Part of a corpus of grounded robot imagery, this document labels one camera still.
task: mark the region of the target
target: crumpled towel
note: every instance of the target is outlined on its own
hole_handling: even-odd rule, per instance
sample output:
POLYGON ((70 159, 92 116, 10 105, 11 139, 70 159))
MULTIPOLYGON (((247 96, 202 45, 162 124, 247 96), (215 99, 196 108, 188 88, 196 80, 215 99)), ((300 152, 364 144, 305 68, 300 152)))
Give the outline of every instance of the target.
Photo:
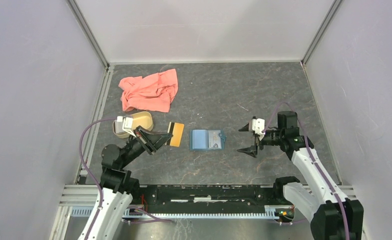
POLYGON ((122 110, 133 109, 168 113, 178 91, 177 71, 155 73, 146 77, 126 77, 119 82, 124 90, 121 96, 122 110))

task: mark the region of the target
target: white wall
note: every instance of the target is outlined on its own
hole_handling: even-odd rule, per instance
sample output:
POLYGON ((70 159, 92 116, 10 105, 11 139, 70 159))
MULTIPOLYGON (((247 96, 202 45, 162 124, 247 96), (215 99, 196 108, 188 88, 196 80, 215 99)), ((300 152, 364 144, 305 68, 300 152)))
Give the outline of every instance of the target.
POLYGON ((369 239, 392 239, 392 1, 343 1, 307 73, 369 239))
POLYGON ((103 67, 64 0, 0 0, 0 240, 48 239, 103 67))
POLYGON ((77 0, 112 63, 297 61, 333 0, 77 0))

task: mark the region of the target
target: blue box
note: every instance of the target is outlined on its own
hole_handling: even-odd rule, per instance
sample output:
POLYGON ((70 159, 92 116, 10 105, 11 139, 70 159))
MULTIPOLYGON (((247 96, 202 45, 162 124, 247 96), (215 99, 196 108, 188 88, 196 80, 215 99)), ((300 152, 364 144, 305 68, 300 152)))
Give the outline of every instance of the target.
POLYGON ((225 148, 225 134, 222 130, 194 129, 190 132, 190 150, 211 151, 225 148))

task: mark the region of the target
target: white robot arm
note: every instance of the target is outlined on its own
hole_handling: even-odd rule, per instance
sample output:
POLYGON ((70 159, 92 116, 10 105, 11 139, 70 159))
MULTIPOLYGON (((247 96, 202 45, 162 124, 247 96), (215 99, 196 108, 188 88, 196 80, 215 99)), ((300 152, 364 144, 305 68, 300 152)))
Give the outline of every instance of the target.
POLYGON ((119 224, 121 224, 125 210, 132 202, 132 195, 126 192, 114 193, 111 189, 103 188, 103 203, 101 207, 99 207, 100 194, 97 196, 97 199, 78 240, 112 239, 119 224))
POLYGON ((237 150, 256 157, 258 148, 280 146, 299 169, 312 193, 295 177, 276 179, 274 188, 311 223, 314 239, 360 240, 364 209, 358 200, 349 200, 325 170, 314 145, 299 133, 297 113, 278 113, 278 127, 264 130, 265 120, 253 117, 240 132, 252 132, 255 144, 237 150))

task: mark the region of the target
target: white bracket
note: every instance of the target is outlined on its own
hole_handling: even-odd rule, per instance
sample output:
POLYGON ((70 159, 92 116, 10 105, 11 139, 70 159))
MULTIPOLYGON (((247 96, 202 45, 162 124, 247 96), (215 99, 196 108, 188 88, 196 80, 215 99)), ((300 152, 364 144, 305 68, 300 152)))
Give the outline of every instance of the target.
POLYGON ((297 209, 311 222, 319 208, 318 200, 308 193, 299 182, 291 182, 284 185, 284 197, 292 202, 297 209))
POLYGON ((265 128, 265 120, 262 118, 252 119, 249 122, 249 130, 259 135, 259 140, 262 140, 265 134, 262 132, 265 128))
MULTIPOLYGON (((275 208, 265 206, 264 213, 153 213, 152 215, 161 219, 279 219, 275 216, 275 208)), ((141 219, 151 218, 145 214, 131 215, 130 210, 127 209, 123 218, 126 219, 141 219)))
POLYGON ((90 227, 91 221, 94 219, 94 215, 98 209, 99 215, 91 228, 88 239, 112 239, 116 232, 119 224, 121 224, 122 215, 124 214, 127 207, 132 201, 132 195, 121 194, 120 192, 113 193, 113 190, 104 188, 103 189, 103 202, 102 207, 99 208, 100 194, 98 200, 94 204, 91 215, 88 218, 87 224, 84 227, 78 240, 84 240, 85 235, 90 227))
POLYGON ((133 118, 132 116, 118 116, 116 117, 116 121, 118 123, 122 123, 122 130, 132 136, 135 137, 134 131, 132 130, 132 122, 133 118))
POLYGON ((318 158, 315 149, 310 149, 312 152, 313 157, 315 158, 315 162, 311 160, 309 157, 309 153, 307 148, 301 148, 298 151, 294 151, 291 161, 294 165, 299 169, 302 173, 303 177, 305 178, 306 182, 308 183, 309 187, 312 190, 313 195, 318 199, 318 204, 325 204, 326 201, 331 201, 332 203, 337 203, 337 199, 334 196, 335 193, 339 195, 341 200, 345 202, 347 195, 341 191, 341 189, 337 186, 331 176, 328 174, 327 170, 325 170, 324 166, 322 165, 321 161, 318 158), (331 191, 330 187, 328 186, 327 182, 324 180, 322 175, 319 173, 316 164, 322 169, 325 174, 325 177, 328 178, 330 183, 333 185, 335 192, 331 191))

